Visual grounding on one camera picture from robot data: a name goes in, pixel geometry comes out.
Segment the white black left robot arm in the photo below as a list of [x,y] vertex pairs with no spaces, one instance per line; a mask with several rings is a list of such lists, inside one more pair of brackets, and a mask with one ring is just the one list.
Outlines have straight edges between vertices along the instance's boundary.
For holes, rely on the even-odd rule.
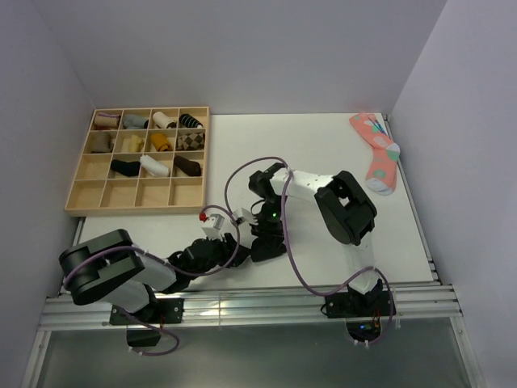
[[139,323],[150,323],[165,311],[155,293],[172,294],[215,268],[237,267],[251,249],[233,235],[198,238],[166,259],[151,257],[133,243],[127,230],[118,229],[63,251],[59,264],[64,287],[78,306],[108,302],[117,314],[129,313]]

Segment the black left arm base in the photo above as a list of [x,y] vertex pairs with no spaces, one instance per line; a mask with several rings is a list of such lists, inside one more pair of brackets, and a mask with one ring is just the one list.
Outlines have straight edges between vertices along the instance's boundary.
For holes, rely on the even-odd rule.
[[109,325],[112,327],[126,327],[127,345],[133,348],[148,350],[158,345],[162,334],[146,326],[140,328],[129,328],[137,325],[134,319],[148,325],[157,325],[161,329],[166,324],[179,324],[183,318],[182,298],[159,298],[150,302],[143,309],[126,315],[122,308],[113,306],[109,318]]

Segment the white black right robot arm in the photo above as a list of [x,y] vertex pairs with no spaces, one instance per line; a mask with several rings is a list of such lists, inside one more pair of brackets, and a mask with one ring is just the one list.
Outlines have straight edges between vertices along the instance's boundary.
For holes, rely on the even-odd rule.
[[351,293],[351,309],[366,315],[376,307],[383,287],[372,249],[377,210],[350,172],[317,175],[292,171],[278,162],[265,171],[256,171],[250,177],[249,189],[263,200],[256,221],[251,224],[251,234],[255,236],[251,246],[254,262],[287,254],[297,279],[317,294],[296,266],[285,218],[288,198],[314,203],[330,235],[350,252],[347,266],[352,274],[343,286]]

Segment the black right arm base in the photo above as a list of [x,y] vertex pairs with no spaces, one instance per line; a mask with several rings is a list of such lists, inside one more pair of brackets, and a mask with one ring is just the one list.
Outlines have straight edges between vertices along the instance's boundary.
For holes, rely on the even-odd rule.
[[371,343],[382,334],[382,318],[393,318],[396,307],[388,291],[373,302],[353,290],[325,297],[320,311],[329,319],[344,318],[348,335],[360,343]]

